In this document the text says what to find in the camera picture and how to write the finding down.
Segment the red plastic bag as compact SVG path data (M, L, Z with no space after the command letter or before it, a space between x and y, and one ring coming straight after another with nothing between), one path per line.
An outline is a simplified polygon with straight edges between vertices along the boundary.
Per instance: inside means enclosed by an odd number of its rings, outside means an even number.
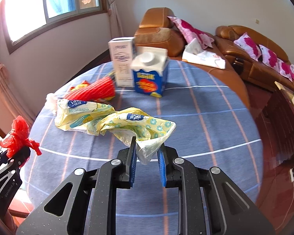
M29 138L29 134L30 128L26 120L22 116L17 116L11 124L10 132L0 141L0 146L6 149L9 159L25 146L33 149L38 156L42 154L40 143Z

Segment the yellow crumpled wrapper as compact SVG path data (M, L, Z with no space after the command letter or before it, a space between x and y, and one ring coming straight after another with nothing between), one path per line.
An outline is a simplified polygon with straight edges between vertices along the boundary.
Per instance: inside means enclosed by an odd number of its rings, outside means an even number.
M80 88L85 88L85 87L88 87L90 85L90 83L86 80L82 81L80 84L76 85L76 86L72 86L70 87L70 91L75 91L77 89L80 89Z

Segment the left pink curtain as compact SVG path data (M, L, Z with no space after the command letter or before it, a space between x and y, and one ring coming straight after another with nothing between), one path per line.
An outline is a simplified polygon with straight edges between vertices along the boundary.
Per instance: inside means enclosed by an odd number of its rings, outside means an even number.
M6 66L0 61L0 99L3 101L13 119L21 115L30 127L32 127L35 116L24 107L20 94L13 90L13 83L10 81L9 72Z

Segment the pink curtain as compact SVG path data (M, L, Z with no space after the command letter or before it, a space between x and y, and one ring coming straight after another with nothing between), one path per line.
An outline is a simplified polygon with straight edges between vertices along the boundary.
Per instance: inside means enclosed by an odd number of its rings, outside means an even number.
M13 119L21 115L30 127L32 127L35 116L24 107L20 94L13 90L13 83L10 81L9 72L6 66L0 61L0 99L3 101Z
M108 14L110 23L110 32L112 38L123 37L123 28L120 21L120 16L117 9L116 0L107 0Z

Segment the right pink curtain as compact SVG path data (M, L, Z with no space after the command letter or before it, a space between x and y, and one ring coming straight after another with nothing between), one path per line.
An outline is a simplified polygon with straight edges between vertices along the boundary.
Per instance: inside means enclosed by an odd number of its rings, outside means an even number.
M110 23L110 32L112 38L123 37L123 28L120 21L120 16L117 9L116 0L107 0L108 14Z

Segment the brown leather sofa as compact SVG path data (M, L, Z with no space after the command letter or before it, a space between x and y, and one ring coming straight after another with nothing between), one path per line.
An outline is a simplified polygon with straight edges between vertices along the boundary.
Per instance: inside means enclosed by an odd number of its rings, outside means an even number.
M246 32L258 46L263 45L277 55L279 73L262 63L262 55L259 61L255 61L241 47L234 44L234 40ZM284 50L271 39L248 27L222 25L216 28L215 43L244 81L269 91L273 91L275 82L278 82L294 91L294 66Z

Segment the yellow green tissue wrapper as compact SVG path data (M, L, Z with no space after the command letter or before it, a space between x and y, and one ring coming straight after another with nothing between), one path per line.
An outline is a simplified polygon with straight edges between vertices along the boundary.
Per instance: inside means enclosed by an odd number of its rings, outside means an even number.
M135 136L137 158L142 164L148 164L175 129L173 121L151 117L139 108L130 107L87 123L86 133L99 136L111 132L127 146Z

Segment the pink floral pillow on sofa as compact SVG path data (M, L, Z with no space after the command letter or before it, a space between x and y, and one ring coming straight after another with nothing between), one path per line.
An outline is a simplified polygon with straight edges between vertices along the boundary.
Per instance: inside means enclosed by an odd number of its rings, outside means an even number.
M247 32L234 40L234 44L241 47L253 60L259 61L261 50Z

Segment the clear plastic bag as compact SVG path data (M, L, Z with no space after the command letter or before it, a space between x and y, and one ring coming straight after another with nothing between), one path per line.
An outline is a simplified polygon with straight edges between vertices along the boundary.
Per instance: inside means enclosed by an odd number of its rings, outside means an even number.
M54 114L57 113L57 101L58 98L54 93L49 93L46 95L45 106Z

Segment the red foam fruit net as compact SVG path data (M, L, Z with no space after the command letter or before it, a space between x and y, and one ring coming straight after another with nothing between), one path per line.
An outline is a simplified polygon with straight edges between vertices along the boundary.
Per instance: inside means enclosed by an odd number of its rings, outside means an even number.
M88 87L80 88L75 91L69 91L64 95L67 100L79 101L97 101L97 100L111 100L115 97L115 86L113 80L105 76Z

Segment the tall white carton box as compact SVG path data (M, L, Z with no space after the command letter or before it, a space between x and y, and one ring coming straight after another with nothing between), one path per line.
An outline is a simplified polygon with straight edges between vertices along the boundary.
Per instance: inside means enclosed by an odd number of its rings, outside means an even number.
M108 42L108 46L115 71L116 85L118 87L133 88L134 79L131 64L136 56L135 38L113 38Z

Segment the window with dark frame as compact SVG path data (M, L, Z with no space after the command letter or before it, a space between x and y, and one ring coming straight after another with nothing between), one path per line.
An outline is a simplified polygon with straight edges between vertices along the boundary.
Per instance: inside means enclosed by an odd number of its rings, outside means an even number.
M106 0L3 0L7 49L13 53L53 28L105 12Z

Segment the blue white milk carton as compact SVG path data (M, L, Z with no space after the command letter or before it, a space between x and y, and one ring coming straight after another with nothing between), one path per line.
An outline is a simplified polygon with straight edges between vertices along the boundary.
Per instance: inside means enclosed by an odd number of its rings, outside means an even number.
M161 98L168 79L168 50L139 46L136 51L131 63L135 91Z

